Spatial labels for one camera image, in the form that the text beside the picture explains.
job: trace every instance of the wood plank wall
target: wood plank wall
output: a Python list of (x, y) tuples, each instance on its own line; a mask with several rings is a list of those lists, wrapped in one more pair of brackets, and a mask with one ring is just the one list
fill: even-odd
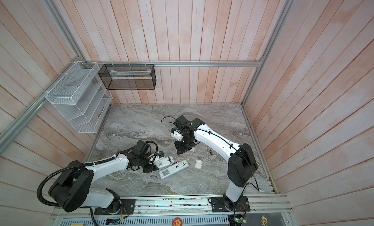
[[(87, 60), (257, 60), (286, 0), (54, 0)], [(251, 67), (156, 68), (116, 104), (241, 102)]]
[[(42, 0), (0, 0), (0, 133), (75, 56)], [(37, 200), (37, 187), (82, 161), (91, 137), (47, 104), (0, 157), (2, 224), (44, 225), (53, 207)]]
[(300, 225), (373, 225), (374, 0), (297, 0), (245, 108)]

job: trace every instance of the white wire mesh basket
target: white wire mesh basket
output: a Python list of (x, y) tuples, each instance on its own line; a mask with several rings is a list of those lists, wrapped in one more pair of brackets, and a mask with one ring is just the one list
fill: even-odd
[(97, 63), (77, 62), (46, 96), (77, 132), (96, 133), (112, 100), (94, 79), (98, 71)]

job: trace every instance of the wire mesh basket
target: wire mesh basket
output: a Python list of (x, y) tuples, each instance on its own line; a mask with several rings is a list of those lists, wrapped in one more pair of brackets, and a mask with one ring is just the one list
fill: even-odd
[(104, 64), (99, 76), (107, 89), (154, 89), (153, 64)]
[(77, 132), (96, 133), (112, 100), (98, 71), (97, 63), (77, 62), (46, 96)]
[(51, 104), (77, 104), (98, 71), (97, 63), (76, 62), (49, 91), (46, 99)]

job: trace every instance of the marble tabletop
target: marble tabletop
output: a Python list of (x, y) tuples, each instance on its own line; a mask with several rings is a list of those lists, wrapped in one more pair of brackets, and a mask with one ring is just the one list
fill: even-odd
[[(124, 170), (114, 172), (92, 183), (92, 187), (110, 188), (120, 196), (150, 195), (203, 195), (223, 194), (228, 186), (227, 163), (207, 145), (196, 145), (195, 151), (177, 156), (172, 124), (161, 123), (165, 116), (184, 115), (188, 120), (199, 118), (211, 129), (236, 143), (247, 143), (252, 147), (258, 164), (255, 177), (260, 192), (270, 192), (263, 166), (259, 160), (253, 140), (238, 104), (157, 104), (157, 105), (116, 105), (111, 107), (104, 128), (89, 161), (107, 158), (118, 150), (128, 149), (137, 141), (152, 140), (159, 145), (165, 156), (173, 156), (174, 161), (184, 159), (189, 167), (161, 180), (158, 171), (143, 173)], [(196, 160), (202, 160), (201, 169), (195, 168)], [(253, 177), (249, 180), (255, 184)], [(258, 191), (248, 185), (246, 193)]]

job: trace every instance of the black wire mesh basket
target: black wire mesh basket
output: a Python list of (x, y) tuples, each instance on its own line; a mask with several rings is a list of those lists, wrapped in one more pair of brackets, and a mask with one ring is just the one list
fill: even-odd
[(154, 89), (153, 64), (104, 64), (99, 76), (107, 89)]

